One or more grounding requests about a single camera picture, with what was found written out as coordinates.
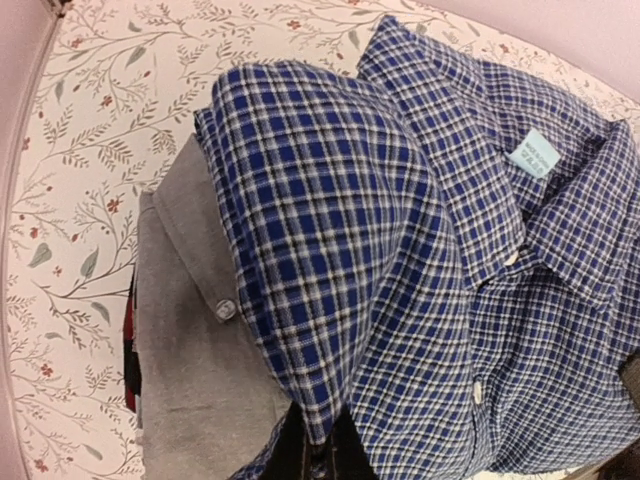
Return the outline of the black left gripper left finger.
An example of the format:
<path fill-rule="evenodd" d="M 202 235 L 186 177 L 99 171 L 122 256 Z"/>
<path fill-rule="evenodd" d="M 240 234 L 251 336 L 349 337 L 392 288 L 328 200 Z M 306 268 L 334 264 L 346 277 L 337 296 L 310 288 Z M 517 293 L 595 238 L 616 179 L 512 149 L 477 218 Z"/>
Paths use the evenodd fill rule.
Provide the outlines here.
<path fill-rule="evenodd" d="M 309 480 L 311 450 L 300 409 L 289 409 L 260 480 Z"/>

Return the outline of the grey shirt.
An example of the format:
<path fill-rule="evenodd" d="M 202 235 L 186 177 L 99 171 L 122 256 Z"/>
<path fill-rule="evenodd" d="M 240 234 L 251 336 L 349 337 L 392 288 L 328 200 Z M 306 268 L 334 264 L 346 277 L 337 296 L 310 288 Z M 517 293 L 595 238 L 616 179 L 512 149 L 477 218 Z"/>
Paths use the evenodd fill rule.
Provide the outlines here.
<path fill-rule="evenodd" d="M 140 197 L 134 335 L 146 477 L 227 479 L 251 462 L 289 402 L 240 311 L 195 138 Z"/>

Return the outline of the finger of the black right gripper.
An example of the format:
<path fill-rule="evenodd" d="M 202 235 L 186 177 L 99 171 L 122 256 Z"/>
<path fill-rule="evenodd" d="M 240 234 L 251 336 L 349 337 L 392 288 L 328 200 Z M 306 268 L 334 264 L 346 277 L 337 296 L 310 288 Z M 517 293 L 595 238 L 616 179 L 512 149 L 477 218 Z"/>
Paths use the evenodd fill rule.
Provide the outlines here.
<path fill-rule="evenodd" d="M 619 369 L 619 377 L 632 400 L 640 396 L 640 357 L 638 352 L 631 354 Z"/>

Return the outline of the blue checked long sleeve shirt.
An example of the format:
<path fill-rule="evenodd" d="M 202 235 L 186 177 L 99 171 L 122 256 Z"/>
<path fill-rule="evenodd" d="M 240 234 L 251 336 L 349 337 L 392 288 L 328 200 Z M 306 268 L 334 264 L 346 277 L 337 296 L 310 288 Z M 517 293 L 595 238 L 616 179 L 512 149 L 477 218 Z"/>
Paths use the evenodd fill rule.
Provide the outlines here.
<path fill-rule="evenodd" d="M 387 16 L 355 76 L 241 65 L 195 124 L 310 479 L 344 407 L 378 479 L 544 473 L 638 441 L 628 123 Z"/>

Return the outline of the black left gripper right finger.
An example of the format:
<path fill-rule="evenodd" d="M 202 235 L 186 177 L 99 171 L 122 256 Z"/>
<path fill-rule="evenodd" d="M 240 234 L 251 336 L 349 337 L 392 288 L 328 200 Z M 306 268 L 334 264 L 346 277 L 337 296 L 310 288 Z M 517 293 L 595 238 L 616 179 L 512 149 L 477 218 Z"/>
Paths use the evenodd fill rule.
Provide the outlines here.
<path fill-rule="evenodd" d="M 327 438 L 325 465 L 327 479 L 378 480 L 347 407 L 341 410 Z"/>

